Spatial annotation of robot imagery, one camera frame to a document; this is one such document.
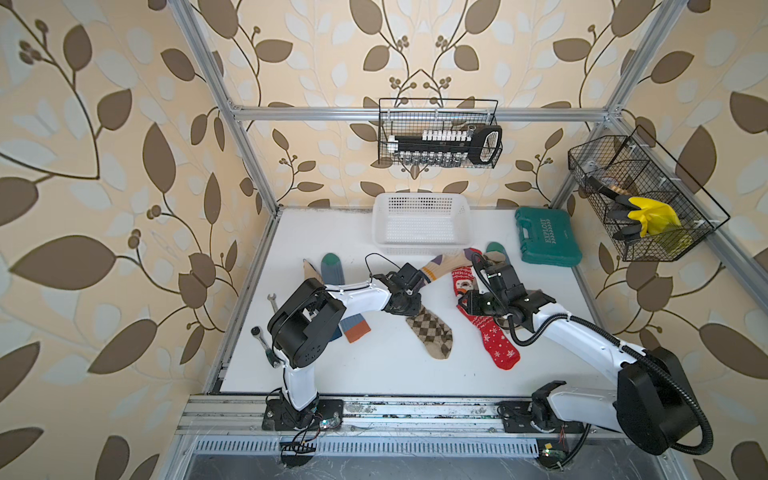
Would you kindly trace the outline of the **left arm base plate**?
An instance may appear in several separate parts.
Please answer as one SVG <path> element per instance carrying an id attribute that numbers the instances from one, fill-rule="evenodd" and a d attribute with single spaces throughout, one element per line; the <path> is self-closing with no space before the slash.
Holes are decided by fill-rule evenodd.
<path id="1" fill-rule="evenodd" d="M 266 402 L 262 420 L 264 431 L 335 430 L 344 416 L 344 401 L 341 399 L 316 398 L 310 404 L 297 410 L 289 400 L 280 397 Z"/>

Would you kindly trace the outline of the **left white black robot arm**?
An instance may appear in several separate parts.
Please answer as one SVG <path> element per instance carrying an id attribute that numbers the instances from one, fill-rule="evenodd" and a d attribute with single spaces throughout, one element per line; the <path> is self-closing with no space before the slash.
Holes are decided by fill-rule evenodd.
<path id="1" fill-rule="evenodd" d="M 404 264 L 388 274 L 372 274 L 368 281 L 328 285 L 304 280 L 267 324 L 270 351 L 281 360 L 281 400 L 292 414 L 311 411 L 319 400 L 313 363 L 322 355 L 342 320 L 383 311 L 410 317 L 419 313 L 425 273 Z"/>

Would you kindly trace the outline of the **red bear sock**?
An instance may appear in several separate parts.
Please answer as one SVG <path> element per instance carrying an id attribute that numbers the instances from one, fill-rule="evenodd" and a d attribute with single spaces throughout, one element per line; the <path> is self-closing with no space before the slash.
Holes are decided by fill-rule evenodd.
<path id="1" fill-rule="evenodd" d="M 477 289 L 477 280 L 470 266 L 456 268 L 451 272 L 453 290 L 456 297 Z"/>
<path id="2" fill-rule="evenodd" d="M 457 309 L 479 330 L 483 347 L 494 364 L 501 370 L 513 369 L 521 359 L 520 353 L 494 319 L 470 315 L 461 305 Z"/>

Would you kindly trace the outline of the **argyle brown sock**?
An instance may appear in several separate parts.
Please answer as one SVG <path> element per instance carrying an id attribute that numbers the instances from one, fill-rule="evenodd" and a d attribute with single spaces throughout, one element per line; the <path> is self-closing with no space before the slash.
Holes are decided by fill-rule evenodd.
<path id="1" fill-rule="evenodd" d="M 437 315 L 422 307 L 416 315 L 407 317 L 406 322 L 432 358 L 447 360 L 450 357 L 453 332 Z"/>
<path id="2" fill-rule="evenodd" d="M 487 251 L 484 254 L 485 259 L 491 264 L 503 264 L 508 262 L 507 255 L 504 251 Z"/>

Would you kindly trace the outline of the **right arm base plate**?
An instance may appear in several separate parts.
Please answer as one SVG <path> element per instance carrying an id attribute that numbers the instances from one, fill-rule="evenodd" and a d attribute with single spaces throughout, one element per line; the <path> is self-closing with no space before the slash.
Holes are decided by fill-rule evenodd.
<path id="1" fill-rule="evenodd" d="M 509 434 L 581 434 L 585 425 L 563 421 L 541 401 L 506 400 L 497 404 L 497 415 Z"/>

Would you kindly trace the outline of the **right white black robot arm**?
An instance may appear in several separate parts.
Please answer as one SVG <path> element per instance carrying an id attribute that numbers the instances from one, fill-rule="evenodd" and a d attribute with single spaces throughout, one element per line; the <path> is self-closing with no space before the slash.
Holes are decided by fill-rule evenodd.
<path id="1" fill-rule="evenodd" d="M 462 313 L 491 321 L 516 348 L 552 341 L 611 384 L 597 389 L 550 381 L 530 397 L 533 428 L 551 432 L 568 422 L 597 426 L 624 434 L 653 455 L 676 450 L 701 456 L 712 450 L 714 430 L 671 351 L 641 348 L 574 315 L 544 292 L 526 289 L 504 261 L 473 252 L 470 279 L 472 287 L 458 296 Z"/>

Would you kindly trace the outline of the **white plastic basket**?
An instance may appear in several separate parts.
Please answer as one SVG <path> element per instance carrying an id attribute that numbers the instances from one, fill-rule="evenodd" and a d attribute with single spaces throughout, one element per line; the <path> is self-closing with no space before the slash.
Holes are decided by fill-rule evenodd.
<path id="1" fill-rule="evenodd" d="M 372 241 L 392 254 L 456 253 L 473 243 L 469 203 L 461 194 L 381 194 L 372 210 Z"/>

